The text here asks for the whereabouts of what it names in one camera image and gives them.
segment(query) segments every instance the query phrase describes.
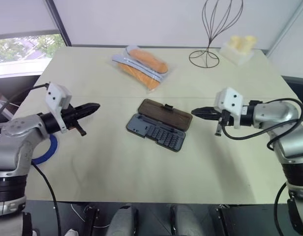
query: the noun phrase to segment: beige tabletop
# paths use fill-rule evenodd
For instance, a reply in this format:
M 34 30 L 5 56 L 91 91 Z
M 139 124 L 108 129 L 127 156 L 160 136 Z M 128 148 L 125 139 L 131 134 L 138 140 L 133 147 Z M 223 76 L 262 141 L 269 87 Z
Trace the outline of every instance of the beige tabletop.
M 172 71 L 153 92 L 111 64 L 120 48 L 60 49 L 37 81 L 66 86 L 71 104 L 101 105 L 80 120 L 87 131 L 57 133 L 55 155 L 40 165 L 59 201 L 164 202 L 206 204 L 273 203 L 285 177 L 275 154 L 266 148 L 265 134 L 234 141 L 214 136 L 216 121 L 193 117 L 179 152 L 173 152 L 129 133 L 125 126 L 145 98 L 191 110 L 212 106 L 215 95 L 233 87 L 245 97 L 269 101 L 297 98 L 261 51 L 242 66 L 224 58 L 212 69 L 188 61 L 192 49 L 149 49 L 169 63 Z M 47 112 L 45 90 L 30 92 L 16 116 Z M 257 132 L 251 127 L 228 128 L 242 136 Z M 37 157 L 48 148 L 36 148 Z M 26 188 L 28 199 L 50 200 L 43 179 L 33 168 Z M 281 198 L 285 202 L 287 194 Z

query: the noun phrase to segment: tree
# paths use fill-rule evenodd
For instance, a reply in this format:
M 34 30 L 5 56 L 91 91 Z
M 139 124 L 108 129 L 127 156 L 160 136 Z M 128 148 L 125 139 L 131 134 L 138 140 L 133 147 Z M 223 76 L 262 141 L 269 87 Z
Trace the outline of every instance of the tree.
M 24 47 L 15 38 L 0 39 L 0 63 L 19 60 L 26 54 Z
M 64 46 L 64 42 L 60 34 L 41 35 L 37 40 L 38 44 L 36 50 L 45 53 L 49 58 L 52 58 L 54 53 L 60 47 Z

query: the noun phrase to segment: blue tape roll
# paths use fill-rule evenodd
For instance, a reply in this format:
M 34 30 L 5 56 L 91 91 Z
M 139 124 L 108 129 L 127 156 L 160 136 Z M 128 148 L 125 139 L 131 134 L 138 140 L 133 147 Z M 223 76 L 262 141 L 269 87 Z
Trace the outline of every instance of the blue tape roll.
M 50 145 L 49 150 L 47 150 L 47 152 L 44 155 L 42 155 L 41 157 L 32 159 L 34 164 L 39 165 L 39 164 L 47 161 L 51 156 L 53 156 L 53 154 L 55 153 L 55 151 L 58 148 L 58 140 L 53 134 L 50 134 L 50 141 L 51 141 L 51 145 Z

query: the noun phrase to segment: wire sculpture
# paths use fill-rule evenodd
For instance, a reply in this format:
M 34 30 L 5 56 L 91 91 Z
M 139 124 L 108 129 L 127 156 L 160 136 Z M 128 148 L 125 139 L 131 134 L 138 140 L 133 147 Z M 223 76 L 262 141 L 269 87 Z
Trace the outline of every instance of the wire sculpture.
M 209 39 L 208 46 L 206 47 L 205 50 L 197 50 L 189 55 L 189 61 L 193 65 L 201 68 L 213 68 L 219 64 L 219 57 L 215 53 L 212 53 L 210 51 L 210 46 L 213 40 L 218 35 L 220 35 L 225 30 L 229 29 L 238 21 L 243 11 L 243 0 L 241 0 L 241 6 L 239 8 L 239 11 L 237 12 L 234 18 L 230 19 L 229 15 L 233 4 L 233 0 L 230 0 L 225 14 L 223 15 L 221 21 L 217 25 L 215 24 L 215 16 L 216 16 L 217 5 L 219 0 L 216 0 L 216 4 L 214 5 L 212 15 L 208 20 L 206 13 L 206 6 L 209 1 L 210 0 L 206 0 L 202 8 L 202 22 Z

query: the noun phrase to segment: plastic bag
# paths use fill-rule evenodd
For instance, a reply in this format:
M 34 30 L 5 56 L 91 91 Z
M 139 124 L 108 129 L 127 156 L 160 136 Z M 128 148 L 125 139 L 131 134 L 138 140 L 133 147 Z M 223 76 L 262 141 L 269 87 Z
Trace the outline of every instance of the plastic bag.
M 123 55 L 114 55 L 112 61 L 143 83 L 149 91 L 157 88 L 169 71 L 167 63 L 137 46 L 127 46 Z

